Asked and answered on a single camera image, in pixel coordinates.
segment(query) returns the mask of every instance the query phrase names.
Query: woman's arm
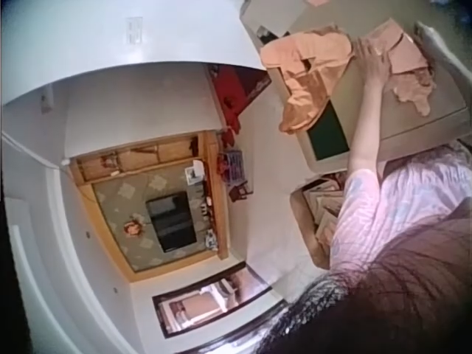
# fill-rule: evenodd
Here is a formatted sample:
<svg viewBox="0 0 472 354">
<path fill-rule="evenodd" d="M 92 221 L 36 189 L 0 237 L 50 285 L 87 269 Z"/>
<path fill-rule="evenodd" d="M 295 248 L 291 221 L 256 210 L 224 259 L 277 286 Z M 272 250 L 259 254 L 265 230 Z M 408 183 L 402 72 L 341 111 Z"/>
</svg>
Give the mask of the woman's arm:
<svg viewBox="0 0 472 354">
<path fill-rule="evenodd" d="M 364 97 L 350 146 L 347 173 L 369 169 L 377 174 L 377 156 L 381 133 L 382 94 L 389 79 L 389 59 L 375 54 L 363 40 L 354 44 L 355 53 L 364 76 Z"/>
</svg>

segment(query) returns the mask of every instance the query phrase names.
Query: table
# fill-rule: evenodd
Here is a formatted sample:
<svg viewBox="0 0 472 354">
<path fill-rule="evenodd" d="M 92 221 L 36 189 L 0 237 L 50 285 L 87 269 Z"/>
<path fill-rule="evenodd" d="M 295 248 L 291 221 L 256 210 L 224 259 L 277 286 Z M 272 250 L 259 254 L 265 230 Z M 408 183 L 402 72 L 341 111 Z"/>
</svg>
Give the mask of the table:
<svg viewBox="0 0 472 354">
<path fill-rule="evenodd" d="M 303 5 L 293 6 L 300 14 L 271 11 L 271 19 L 263 15 L 260 5 L 267 0 L 253 0 L 242 16 L 250 21 L 246 26 L 254 33 L 259 26 L 271 29 L 277 21 L 282 23 L 287 18 L 295 18 L 288 25 L 290 33 L 319 28 L 335 23 L 344 29 L 352 38 L 366 35 L 388 18 L 394 18 L 407 32 L 412 32 L 415 21 L 421 20 L 437 28 L 446 39 L 450 48 L 466 66 L 472 66 L 472 49 L 467 46 L 465 34 L 457 33 L 452 19 L 446 13 L 432 7 L 424 0 L 331 0 L 321 7 Z M 354 63 L 351 63 L 336 87 L 331 101 L 339 121 L 350 144 L 362 99 L 361 77 Z M 278 69 L 269 69 L 268 73 L 277 85 L 281 100 L 289 96 Z M 430 96 L 431 113 L 420 116 L 413 103 L 399 103 L 392 92 L 384 96 L 381 117 L 381 147 L 379 159 L 388 161 L 413 153 L 434 148 L 472 132 L 471 113 L 465 104 L 450 73 L 443 67 L 437 68 L 435 77 L 437 88 Z M 308 135 L 298 133 L 301 151 L 309 168 L 315 173 L 329 173 L 347 168 L 348 153 L 328 159 L 317 160 L 311 147 Z"/>
</svg>

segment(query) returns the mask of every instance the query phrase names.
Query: orange garment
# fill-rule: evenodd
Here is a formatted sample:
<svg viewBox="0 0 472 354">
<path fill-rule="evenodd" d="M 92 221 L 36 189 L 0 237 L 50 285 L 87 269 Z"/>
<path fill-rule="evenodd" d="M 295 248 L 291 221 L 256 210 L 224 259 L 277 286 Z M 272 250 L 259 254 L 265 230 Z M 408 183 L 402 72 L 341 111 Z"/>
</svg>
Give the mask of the orange garment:
<svg viewBox="0 0 472 354">
<path fill-rule="evenodd" d="M 306 131 L 315 124 L 352 56 L 349 38 L 337 27 L 295 33 L 261 49 L 263 65 L 279 68 L 291 93 L 281 131 Z"/>
<path fill-rule="evenodd" d="M 392 77 L 387 87 L 401 102 L 413 102 L 418 112 L 427 116 L 431 111 L 428 97 L 435 84 L 428 62 L 414 41 L 392 19 L 368 34 L 366 39 L 378 54 L 388 53 Z"/>
</svg>

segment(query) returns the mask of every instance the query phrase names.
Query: pink shirt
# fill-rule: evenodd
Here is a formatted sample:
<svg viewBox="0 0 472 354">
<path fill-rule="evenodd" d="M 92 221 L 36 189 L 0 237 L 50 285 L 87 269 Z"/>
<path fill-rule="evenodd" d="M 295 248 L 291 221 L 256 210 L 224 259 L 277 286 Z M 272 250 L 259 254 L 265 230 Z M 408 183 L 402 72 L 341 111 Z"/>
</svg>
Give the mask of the pink shirt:
<svg viewBox="0 0 472 354">
<path fill-rule="evenodd" d="M 394 164 L 382 182 L 371 170 L 347 179 L 331 269 L 368 265 L 396 236 L 441 221 L 472 196 L 471 155 L 459 143 L 390 163 L 386 171 Z"/>
</svg>

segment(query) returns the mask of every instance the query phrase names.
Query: white floor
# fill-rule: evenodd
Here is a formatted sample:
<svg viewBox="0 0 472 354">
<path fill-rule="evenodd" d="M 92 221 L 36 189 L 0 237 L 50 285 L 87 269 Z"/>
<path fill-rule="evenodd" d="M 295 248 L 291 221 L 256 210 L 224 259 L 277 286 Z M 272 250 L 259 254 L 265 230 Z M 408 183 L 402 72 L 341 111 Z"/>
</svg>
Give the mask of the white floor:
<svg viewBox="0 0 472 354">
<path fill-rule="evenodd" d="M 324 271 L 312 264 L 291 212 L 290 193 L 313 173 L 296 138 L 279 132 L 282 110 L 270 85 L 240 116 L 237 146 L 254 194 L 229 201 L 229 228 L 233 251 L 291 300 Z"/>
</svg>

